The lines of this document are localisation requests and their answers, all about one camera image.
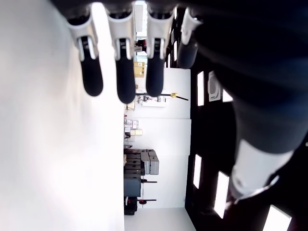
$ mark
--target black wall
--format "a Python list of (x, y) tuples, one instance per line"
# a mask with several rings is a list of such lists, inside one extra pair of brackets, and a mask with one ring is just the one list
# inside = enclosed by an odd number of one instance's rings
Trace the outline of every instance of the black wall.
[[(197, 74), (204, 71), (205, 104), (197, 106)], [(289, 163), (279, 170), (279, 182), (267, 192), (241, 201), (225, 213), (224, 219), (213, 212), (218, 171), (230, 176), (234, 165), (236, 124), (232, 104), (209, 102), (207, 94), (208, 73), (211, 63), (198, 55), (191, 68), (191, 119), (192, 143), (189, 157), (186, 191), (186, 210), (199, 230), (262, 231), (270, 205), (275, 205), (292, 216), (289, 231), (308, 230), (307, 163), (308, 147), (303, 141)], [(193, 185), (194, 157), (202, 157), (200, 186)]]

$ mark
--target ceiling light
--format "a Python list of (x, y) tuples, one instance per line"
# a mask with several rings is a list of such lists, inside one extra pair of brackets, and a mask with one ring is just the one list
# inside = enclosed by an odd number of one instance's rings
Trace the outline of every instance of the ceiling light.
[(233, 98), (225, 91), (222, 91), (222, 101), (223, 102), (230, 102), (233, 101)]
[(201, 72), (197, 76), (198, 87), (198, 106), (204, 105), (204, 73)]
[(229, 177), (224, 173), (219, 172), (214, 210), (221, 218), (223, 218), (223, 215), (225, 213), (228, 185), (229, 185)]
[(176, 8), (174, 9), (174, 19), (177, 18), (177, 15), (178, 15), (178, 8), (176, 7)]
[(178, 57), (178, 44), (176, 41), (173, 44), (173, 53), (174, 53), (174, 61), (176, 61)]
[(287, 231), (292, 217), (271, 205), (263, 231)]
[(168, 67), (171, 67), (171, 59), (170, 59), (170, 54), (168, 55)]
[(194, 158), (194, 172), (193, 172), (193, 184), (196, 188), (199, 188), (200, 172), (201, 172), (201, 157), (196, 154)]

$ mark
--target white wall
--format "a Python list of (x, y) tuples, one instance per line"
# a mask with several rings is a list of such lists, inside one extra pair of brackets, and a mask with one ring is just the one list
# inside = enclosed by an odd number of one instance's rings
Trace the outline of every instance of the white wall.
[(125, 216), (125, 231), (195, 231), (185, 208), (144, 208)]
[(94, 18), (97, 98), (83, 90), (77, 50), (50, 1), (0, 1), (1, 230), (124, 230), (123, 105), (102, 5)]
[[(139, 89), (145, 91), (145, 78), (135, 78)], [(163, 93), (178, 93), (180, 97), (189, 99), (188, 101), (178, 98), (167, 99), (166, 107), (144, 107), (136, 104), (135, 111), (128, 111), (127, 115), (132, 118), (176, 118), (190, 119), (191, 106), (191, 73), (190, 70), (178, 68), (164, 69), (164, 90)]]
[(133, 148), (154, 149), (159, 157), (190, 154), (190, 119), (138, 119), (138, 122), (143, 135), (136, 136), (135, 141), (125, 141), (125, 144), (132, 144)]
[(143, 207), (184, 207), (188, 156), (191, 145), (189, 119), (138, 119), (142, 136), (125, 142), (133, 148), (154, 149), (159, 159), (159, 175), (146, 175), (155, 184), (143, 184), (143, 199), (156, 199)]

